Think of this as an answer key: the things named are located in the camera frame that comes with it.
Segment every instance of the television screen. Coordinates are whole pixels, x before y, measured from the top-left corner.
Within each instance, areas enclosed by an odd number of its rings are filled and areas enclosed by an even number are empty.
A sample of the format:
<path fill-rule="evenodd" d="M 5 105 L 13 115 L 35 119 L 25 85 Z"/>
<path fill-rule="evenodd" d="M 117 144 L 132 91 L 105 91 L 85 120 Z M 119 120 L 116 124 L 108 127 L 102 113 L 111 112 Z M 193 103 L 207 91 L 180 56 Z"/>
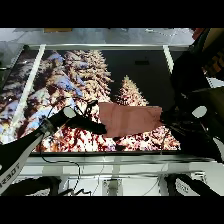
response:
<path fill-rule="evenodd" d="M 82 112 L 86 101 L 114 102 L 125 106 L 160 106 L 169 109 L 173 91 L 163 51 L 143 50 L 45 50 L 29 93 L 24 87 L 38 51 L 19 57 L 0 94 L 0 142 L 7 144 L 34 131 L 47 116 L 64 106 Z M 21 113 L 15 115 L 18 107 Z M 91 120 L 100 123 L 99 107 Z M 161 126 L 151 132 L 122 138 L 104 138 L 79 128 L 63 126 L 34 151 L 99 152 L 161 150 Z M 163 150 L 177 150 L 179 142 L 166 135 Z"/>

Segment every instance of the dark background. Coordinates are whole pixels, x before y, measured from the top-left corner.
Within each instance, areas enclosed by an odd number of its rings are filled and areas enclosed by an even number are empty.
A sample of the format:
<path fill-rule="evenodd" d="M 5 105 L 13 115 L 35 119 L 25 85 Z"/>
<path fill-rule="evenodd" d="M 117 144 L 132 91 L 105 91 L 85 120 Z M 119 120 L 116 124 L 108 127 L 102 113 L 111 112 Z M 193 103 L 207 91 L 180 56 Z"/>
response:
<path fill-rule="evenodd" d="M 118 94 L 127 75 L 137 85 L 151 106 L 168 110 L 174 104 L 168 65 L 163 50 L 104 50 L 108 71 L 111 72 L 111 100 Z"/>

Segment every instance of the folded cloth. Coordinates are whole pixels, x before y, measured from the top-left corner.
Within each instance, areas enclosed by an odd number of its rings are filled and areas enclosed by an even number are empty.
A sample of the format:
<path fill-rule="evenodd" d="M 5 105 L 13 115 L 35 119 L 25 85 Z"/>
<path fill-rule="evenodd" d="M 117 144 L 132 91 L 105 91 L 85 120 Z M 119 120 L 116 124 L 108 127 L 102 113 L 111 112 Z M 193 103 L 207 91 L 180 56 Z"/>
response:
<path fill-rule="evenodd" d="M 105 138 L 123 137 L 152 131 L 160 126 L 161 107 L 121 106 L 99 103 L 100 121 L 106 126 Z"/>

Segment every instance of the brown cloth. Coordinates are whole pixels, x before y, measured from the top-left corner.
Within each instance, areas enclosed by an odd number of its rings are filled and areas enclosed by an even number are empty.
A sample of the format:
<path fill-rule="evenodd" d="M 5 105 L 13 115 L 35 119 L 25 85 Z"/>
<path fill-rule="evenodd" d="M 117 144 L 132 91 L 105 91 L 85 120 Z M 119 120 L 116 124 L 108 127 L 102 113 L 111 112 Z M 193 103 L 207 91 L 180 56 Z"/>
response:
<path fill-rule="evenodd" d="M 161 107 L 121 106 L 99 103 L 100 120 L 106 126 L 106 138 L 123 137 L 152 131 L 160 126 Z"/>

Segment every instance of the large display screen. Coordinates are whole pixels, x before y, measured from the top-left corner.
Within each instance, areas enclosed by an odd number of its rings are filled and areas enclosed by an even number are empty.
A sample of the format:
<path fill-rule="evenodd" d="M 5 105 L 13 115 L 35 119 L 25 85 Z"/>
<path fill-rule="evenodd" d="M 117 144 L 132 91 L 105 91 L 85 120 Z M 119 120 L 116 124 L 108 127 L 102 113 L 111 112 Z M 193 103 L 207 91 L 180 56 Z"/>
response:
<path fill-rule="evenodd" d="M 114 102 L 125 106 L 160 106 L 169 109 L 173 92 L 163 51 L 137 50 L 45 50 L 27 98 L 23 94 L 38 51 L 23 53 L 0 94 L 0 143 L 7 144 L 34 131 L 46 116 L 64 106 L 77 105 L 82 112 L 86 101 Z M 14 129 L 13 117 L 19 104 L 25 107 Z M 91 120 L 100 123 L 99 107 Z M 104 138 L 79 128 L 63 126 L 43 140 L 34 151 L 99 152 L 161 150 L 168 129 L 122 138 Z M 177 150 L 179 142 L 166 135 L 163 150 Z"/>

